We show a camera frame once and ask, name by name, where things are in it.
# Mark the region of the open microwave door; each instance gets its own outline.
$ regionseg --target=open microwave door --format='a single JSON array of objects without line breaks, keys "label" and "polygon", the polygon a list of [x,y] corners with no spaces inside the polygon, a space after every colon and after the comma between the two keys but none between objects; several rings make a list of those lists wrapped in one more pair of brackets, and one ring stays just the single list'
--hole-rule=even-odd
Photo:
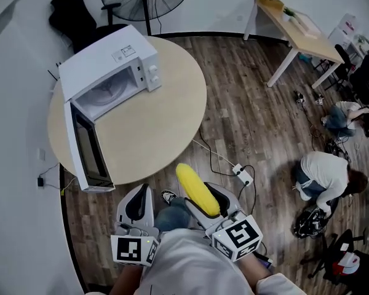
[{"label": "open microwave door", "polygon": [[98,143],[94,123],[70,101],[64,104],[69,148],[79,186],[86,192],[115,189]]}]

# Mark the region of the potted plant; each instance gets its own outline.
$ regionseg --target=potted plant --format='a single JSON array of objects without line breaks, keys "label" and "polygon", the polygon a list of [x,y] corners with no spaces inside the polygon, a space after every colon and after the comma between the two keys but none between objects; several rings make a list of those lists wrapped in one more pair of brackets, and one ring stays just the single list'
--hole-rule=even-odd
[{"label": "potted plant", "polygon": [[290,17],[293,17],[295,15],[295,13],[292,10],[290,10],[288,7],[285,7],[282,15],[283,15],[283,21],[287,22],[290,20]]}]

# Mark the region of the yellow object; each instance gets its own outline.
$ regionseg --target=yellow object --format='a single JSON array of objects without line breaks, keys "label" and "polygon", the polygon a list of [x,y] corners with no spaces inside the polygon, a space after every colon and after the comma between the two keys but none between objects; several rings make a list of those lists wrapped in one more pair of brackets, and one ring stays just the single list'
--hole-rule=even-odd
[{"label": "yellow object", "polygon": [[259,0],[264,6],[273,7],[279,11],[283,11],[284,3],[280,0]]},{"label": "yellow object", "polygon": [[189,165],[178,164],[177,177],[189,198],[203,209],[205,213],[209,216],[220,214],[220,206],[216,198]]}]

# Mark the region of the dark hair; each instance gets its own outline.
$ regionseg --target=dark hair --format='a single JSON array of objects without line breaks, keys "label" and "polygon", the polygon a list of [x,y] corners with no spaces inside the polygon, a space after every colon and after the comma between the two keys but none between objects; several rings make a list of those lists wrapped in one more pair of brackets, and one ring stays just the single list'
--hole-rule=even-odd
[{"label": "dark hair", "polygon": [[368,185],[368,178],[364,173],[361,171],[352,170],[349,167],[347,170],[349,175],[349,183],[347,184],[342,197],[345,197],[349,194],[359,194],[363,192]]},{"label": "dark hair", "polygon": [[365,132],[365,136],[369,138],[369,114],[362,114],[362,121],[363,121],[363,130]]}]

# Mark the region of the white microwave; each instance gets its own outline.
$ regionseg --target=white microwave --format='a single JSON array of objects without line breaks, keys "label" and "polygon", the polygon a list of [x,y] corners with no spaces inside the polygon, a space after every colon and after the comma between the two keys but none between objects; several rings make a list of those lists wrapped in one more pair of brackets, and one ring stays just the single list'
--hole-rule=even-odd
[{"label": "white microwave", "polygon": [[129,25],[59,66],[69,148],[83,191],[114,189],[95,121],[142,90],[161,86],[156,49]]}]

